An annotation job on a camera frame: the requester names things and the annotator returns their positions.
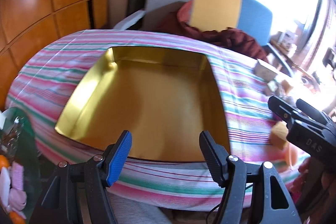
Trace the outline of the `white tall carton box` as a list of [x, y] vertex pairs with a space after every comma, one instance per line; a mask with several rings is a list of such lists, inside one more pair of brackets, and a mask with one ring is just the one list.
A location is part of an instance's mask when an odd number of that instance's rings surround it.
[[267, 83], [278, 75], [278, 70], [275, 67], [260, 59], [257, 60], [253, 72]]

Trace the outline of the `dark red jacket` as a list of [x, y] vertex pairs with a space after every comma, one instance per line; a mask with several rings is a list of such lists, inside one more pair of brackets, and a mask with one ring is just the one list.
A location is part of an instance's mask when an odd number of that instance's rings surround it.
[[240, 29], [227, 28], [222, 31], [201, 31], [188, 25], [187, 16], [191, 11], [192, 5], [192, 0], [184, 3], [179, 10], [165, 16], [163, 21], [153, 31], [199, 40], [253, 59], [261, 59], [266, 63], [268, 62], [267, 54], [260, 44], [252, 36]]

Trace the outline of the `wooden wardrobe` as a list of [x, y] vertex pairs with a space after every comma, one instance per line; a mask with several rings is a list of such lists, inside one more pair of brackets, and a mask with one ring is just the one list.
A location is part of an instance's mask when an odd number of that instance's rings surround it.
[[108, 0], [1, 0], [1, 108], [27, 61], [63, 36], [108, 25]]

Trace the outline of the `green bag with items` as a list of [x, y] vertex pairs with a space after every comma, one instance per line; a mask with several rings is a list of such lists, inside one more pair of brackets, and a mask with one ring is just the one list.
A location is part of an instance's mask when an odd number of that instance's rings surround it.
[[21, 212], [29, 222], [42, 190], [35, 133], [27, 114], [17, 107], [2, 112], [1, 118], [4, 119], [1, 123], [1, 154], [11, 165], [21, 166], [11, 181], [22, 186], [26, 193], [26, 205]]

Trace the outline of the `yellow sponge piece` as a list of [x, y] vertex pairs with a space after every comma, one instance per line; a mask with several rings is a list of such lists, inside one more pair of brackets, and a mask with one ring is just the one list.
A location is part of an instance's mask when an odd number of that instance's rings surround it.
[[276, 148], [283, 150], [287, 144], [286, 136], [288, 135], [288, 129], [285, 122], [277, 122], [270, 131], [270, 142]]

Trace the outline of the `striped pink green tablecloth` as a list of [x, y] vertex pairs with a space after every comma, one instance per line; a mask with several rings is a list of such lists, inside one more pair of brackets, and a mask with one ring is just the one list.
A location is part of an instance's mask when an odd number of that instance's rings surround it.
[[[280, 150], [269, 142], [274, 125], [264, 82], [253, 74], [256, 61], [209, 43], [144, 31], [84, 30], [64, 36], [33, 56], [13, 80], [7, 107], [28, 116], [37, 148], [53, 163], [84, 162], [95, 150], [76, 145], [54, 127], [61, 111], [87, 70], [110, 47], [166, 47], [204, 53], [219, 85], [226, 112], [230, 145], [245, 162], [271, 161], [286, 186], [298, 176]], [[208, 211], [223, 190], [211, 180], [204, 164], [152, 163], [129, 159], [110, 192], [130, 200], [178, 210]]]

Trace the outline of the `gold tin box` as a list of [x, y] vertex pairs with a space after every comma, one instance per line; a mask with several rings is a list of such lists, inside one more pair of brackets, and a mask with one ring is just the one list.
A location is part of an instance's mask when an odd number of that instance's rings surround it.
[[85, 74], [55, 125], [60, 135], [104, 150], [125, 130], [129, 156], [202, 162], [199, 134], [230, 147], [210, 58], [157, 47], [111, 47]]

